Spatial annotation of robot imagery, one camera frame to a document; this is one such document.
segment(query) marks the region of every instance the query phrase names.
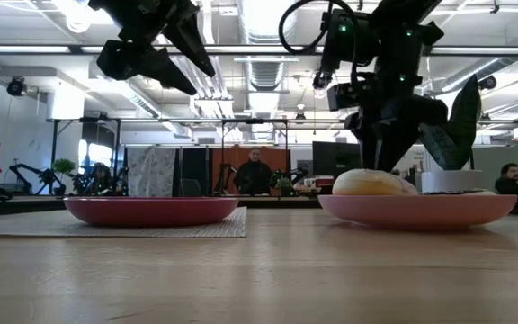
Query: window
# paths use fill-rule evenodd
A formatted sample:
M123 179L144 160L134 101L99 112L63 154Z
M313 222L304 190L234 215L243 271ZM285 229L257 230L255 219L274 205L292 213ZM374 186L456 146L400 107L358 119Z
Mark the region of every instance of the window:
M86 155L87 155L87 141L85 139L80 139L79 140L79 151L78 151L79 166L85 165L85 156Z
M89 145L89 162L91 165L101 162L108 167L112 166L112 150L103 145Z

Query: white container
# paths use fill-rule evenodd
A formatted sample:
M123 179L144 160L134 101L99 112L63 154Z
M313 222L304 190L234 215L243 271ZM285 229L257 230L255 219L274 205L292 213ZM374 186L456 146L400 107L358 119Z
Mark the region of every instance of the white container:
M423 172L421 189L423 193L459 192L482 189L485 179L481 170L452 170Z

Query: potted plant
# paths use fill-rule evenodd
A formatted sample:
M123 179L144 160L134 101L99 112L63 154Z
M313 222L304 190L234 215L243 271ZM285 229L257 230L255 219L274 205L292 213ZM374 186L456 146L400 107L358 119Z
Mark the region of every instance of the potted plant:
M293 183L289 178L279 178L275 189L281 190L281 197L291 197L293 195Z
M457 94L451 117L443 125L421 123L419 139L442 171L422 174L423 192L455 192L480 188L483 174L462 170L471 155L481 116L481 97L476 76L472 76Z
M60 174L59 180L63 183L63 175L73 178L71 173L76 169L76 164L66 158L60 158L53 162L51 168L53 172Z

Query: wooden table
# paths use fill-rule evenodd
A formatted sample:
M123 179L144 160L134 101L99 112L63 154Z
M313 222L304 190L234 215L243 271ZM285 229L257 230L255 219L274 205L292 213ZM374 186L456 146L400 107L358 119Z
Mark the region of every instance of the wooden table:
M421 234L255 210L247 235L0 239L0 324L518 324L518 217Z

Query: computer monitor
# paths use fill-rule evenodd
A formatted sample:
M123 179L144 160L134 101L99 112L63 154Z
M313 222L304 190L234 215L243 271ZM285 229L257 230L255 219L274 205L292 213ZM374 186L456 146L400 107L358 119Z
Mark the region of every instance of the computer monitor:
M199 181L193 179L181 179L182 197L201 197L201 187Z
M358 144L313 142L314 176L339 176L356 168L361 168Z

